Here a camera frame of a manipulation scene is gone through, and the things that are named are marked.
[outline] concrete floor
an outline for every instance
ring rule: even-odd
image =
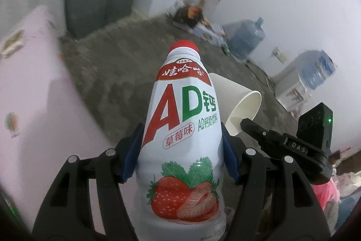
[[[151,20],[131,18],[98,30],[82,40],[65,38],[62,51],[75,85],[95,120],[114,146],[145,122],[154,79],[169,46],[182,39],[193,41],[208,72],[226,77],[262,95],[254,121],[263,128],[296,134],[297,122],[244,65],[225,56],[219,47],[173,26],[165,16]],[[258,69],[254,72],[265,80]],[[248,147],[256,141],[240,134]],[[236,208],[241,188],[226,174],[223,196],[226,206]]]

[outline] power cord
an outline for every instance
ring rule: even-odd
[[[250,66],[248,64],[251,64],[252,66],[256,67],[257,69],[261,70],[263,72],[263,74],[265,74],[266,76],[266,83],[265,84],[257,75],[256,73],[250,68]],[[261,69],[259,66],[257,66],[256,64],[254,64],[253,62],[251,62],[249,59],[247,60],[247,62],[244,64],[246,66],[247,69],[249,69],[253,75],[259,80],[259,82],[261,82],[262,85],[267,86],[268,89],[274,94],[275,93],[275,84],[273,83],[273,81],[271,80],[271,78],[266,74],[266,72]]]

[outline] pile of clutter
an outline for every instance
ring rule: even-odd
[[[219,47],[227,45],[227,33],[223,26],[210,23],[204,16],[202,8],[177,1],[168,9],[167,15],[173,18],[173,24],[176,27],[194,34],[212,45]]]

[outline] pink cloth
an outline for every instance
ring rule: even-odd
[[[340,192],[332,179],[323,185],[312,185],[312,189],[323,210],[330,200],[340,201]]]

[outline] white cup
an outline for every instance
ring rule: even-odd
[[[221,121],[231,136],[238,135],[242,130],[243,119],[253,120],[261,106],[262,96],[215,73],[209,73],[220,110]]]

